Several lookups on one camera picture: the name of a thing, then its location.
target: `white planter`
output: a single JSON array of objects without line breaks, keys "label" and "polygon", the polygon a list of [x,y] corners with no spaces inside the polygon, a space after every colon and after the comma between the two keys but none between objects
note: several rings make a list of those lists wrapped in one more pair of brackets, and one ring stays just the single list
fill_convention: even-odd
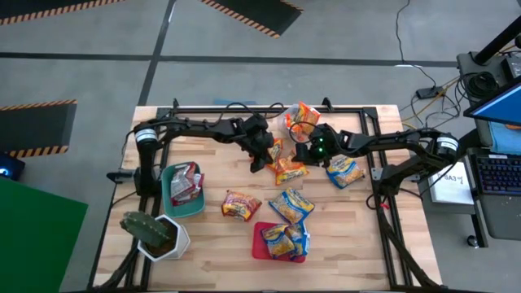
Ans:
[{"label": "white planter", "polygon": [[159,257],[154,257],[148,252],[147,246],[145,246],[145,244],[142,243],[141,240],[139,240],[138,250],[154,262],[156,262],[158,260],[163,260],[163,259],[178,260],[181,258],[183,253],[185,253],[188,246],[190,246],[190,238],[188,237],[188,232],[186,232],[185,226],[179,225],[178,223],[176,223],[175,221],[173,221],[166,215],[161,215],[156,218],[156,220],[161,220],[161,219],[165,219],[165,220],[169,221],[170,223],[172,223],[172,225],[175,225],[177,227],[176,246],[170,252],[165,253]]}]

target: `concrete floor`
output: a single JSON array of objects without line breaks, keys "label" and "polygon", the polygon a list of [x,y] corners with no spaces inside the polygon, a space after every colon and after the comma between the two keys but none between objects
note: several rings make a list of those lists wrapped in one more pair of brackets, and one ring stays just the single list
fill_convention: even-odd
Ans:
[{"label": "concrete floor", "polygon": [[[292,0],[304,14],[278,40],[195,0],[177,0],[162,55],[227,55],[341,59],[399,59],[396,12],[406,0]],[[168,0],[98,7],[0,26],[0,52],[150,55]],[[519,16],[515,0],[412,1],[401,15],[406,59],[455,61],[479,50]],[[105,173],[120,163],[120,146],[138,103],[148,62],[0,59],[0,106],[77,98],[69,152],[26,159],[23,182],[89,204],[61,291],[84,289],[114,185]],[[455,68],[425,68],[439,84]],[[147,105],[176,97],[183,105],[215,98],[258,103],[406,105],[431,82],[415,68],[387,66],[159,63]],[[420,108],[424,102],[417,103]],[[461,136],[467,118],[440,130]],[[469,216],[427,214],[444,284],[467,290],[515,292],[521,286],[521,243],[489,239],[465,244]]]}]

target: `green bowl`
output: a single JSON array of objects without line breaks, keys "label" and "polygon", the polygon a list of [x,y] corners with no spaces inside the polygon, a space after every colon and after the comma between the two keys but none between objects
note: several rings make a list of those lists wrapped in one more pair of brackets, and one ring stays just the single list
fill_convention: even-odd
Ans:
[{"label": "green bowl", "polygon": [[[172,181],[173,174],[175,174],[177,169],[183,168],[189,163],[191,162],[168,166],[161,173],[161,190],[163,193],[164,213],[166,213],[167,216],[171,218],[192,216],[204,210],[204,192],[202,186],[201,193],[197,199],[194,199],[189,203],[174,207],[170,201],[170,182]],[[195,173],[201,173],[201,170],[197,164],[195,164]]]}]

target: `red plate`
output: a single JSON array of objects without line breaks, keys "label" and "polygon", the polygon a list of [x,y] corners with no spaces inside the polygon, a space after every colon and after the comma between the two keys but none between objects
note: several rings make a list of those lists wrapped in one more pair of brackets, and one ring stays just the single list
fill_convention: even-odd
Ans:
[{"label": "red plate", "polygon": [[[271,256],[269,255],[268,246],[266,245],[266,243],[264,242],[264,239],[262,238],[261,231],[264,229],[271,228],[276,225],[278,225],[278,224],[257,222],[253,226],[253,246],[252,246],[253,258],[256,258],[258,260],[272,260]],[[295,258],[295,260],[290,260],[290,257],[288,255],[285,255],[285,256],[280,256],[276,260],[303,263],[306,261],[306,257],[298,256]]]}]

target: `wooden tabletop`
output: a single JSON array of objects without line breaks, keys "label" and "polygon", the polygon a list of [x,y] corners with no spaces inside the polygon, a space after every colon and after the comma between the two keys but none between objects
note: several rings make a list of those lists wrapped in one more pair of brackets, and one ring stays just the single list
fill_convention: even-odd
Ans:
[{"label": "wooden tabletop", "polygon": [[[396,106],[378,108],[382,133],[402,130]],[[155,117],[157,107],[137,107],[133,126]],[[217,115],[186,115],[191,119],[215,120]],[[320,123],[335,129],[361,132],[360,120],[354,114],[322,114]],[[273,121],[269,130],[276,138],[284,138]],[[293,143],[285,139],[283,155]],[[387,151],[389,164],[399,164],[409,158],[408,151]],[[337,189],[327,178],[323,168],[309,167],[309,175],[276,186],[274,173],[264,169],[249,172],[250,159],[235,145],[220,144],[206,138],[176,138],[170,146],[169,164],[195,161],[204,178],[204,212],[176,221],[184,225],[191,245],[180,260],[162,260],[151,266],[149,290],[173,291],[246,291],[246,290],[362,290],[388,289],[382,244],[375,211],[366,207],[371,194],[369,177],[343,190]],[[367,171],[365,157],[357,158],[358,165]],[[136,168],[138,152],[134,136],[129,137],[122,168]],[[311,202],[315,210],[305,220],[311,235],[307,259],[302,264],[278,260],[252,258],[253,226],[258,221],[283,223],[268,205],[282,190],[293,187]],[[418,192],[411,182],[402,187]],[[248,223],[223,217],[221,203],[226,190],[253,195],[263,204]],[[133,183],[116,188],[114,200],[134,191]],[[431,237],[421,201],[401,192],[397,206],[405,245],[414,259],[435,282],[441,282]],[[129,251],[132,237],[119,224],[123,213],[138,210],[139,197],[131,196],[119,202],[111,211],[94,284],[111,276]],[[396,274],[401,280],[396,251],[393,250]],[[136,279],[141,276],[140,255]]]}]

